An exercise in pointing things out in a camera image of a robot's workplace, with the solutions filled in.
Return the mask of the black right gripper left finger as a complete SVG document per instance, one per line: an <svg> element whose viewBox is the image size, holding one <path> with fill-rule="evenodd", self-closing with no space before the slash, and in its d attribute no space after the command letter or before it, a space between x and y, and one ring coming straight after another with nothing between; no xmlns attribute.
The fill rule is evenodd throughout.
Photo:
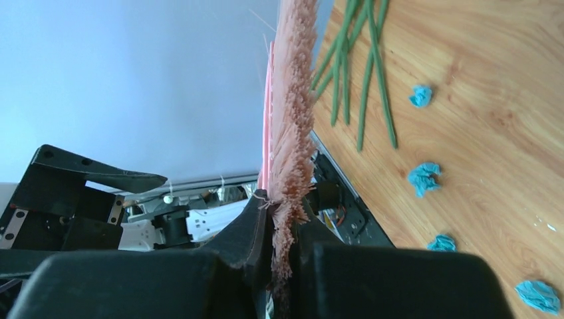
<svg viewBox="0 0 564 319"><path fill-rule="evenodd" d="M10 318L264 318L270 217L257 190L204 246L75 251L45 259Z"/></svg>

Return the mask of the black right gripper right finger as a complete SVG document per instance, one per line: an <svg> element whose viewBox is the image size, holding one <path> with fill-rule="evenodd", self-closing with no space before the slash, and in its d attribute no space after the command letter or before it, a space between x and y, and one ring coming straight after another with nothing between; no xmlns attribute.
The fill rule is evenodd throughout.
<svg viewBox="0 0 564 319"><path fill-rule="evenodd" d="M293 318L512 318L480 257L347 245L319 220L294 225Z"/></svg>

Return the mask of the pink hand brush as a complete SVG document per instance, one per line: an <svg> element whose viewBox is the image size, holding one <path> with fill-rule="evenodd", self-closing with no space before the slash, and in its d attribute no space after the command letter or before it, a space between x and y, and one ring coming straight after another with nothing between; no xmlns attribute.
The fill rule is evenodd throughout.
<svg viewBox="0 0 564 319"><path fill-rule="evenodd" d="M309 221L302 201L311 190L313 176L311 64L317 11L316 1L280 1L276 35L269 50L259 184L267 191L266 208L274 227L271 270L276 318L291 316L292 227Z"/></svg>

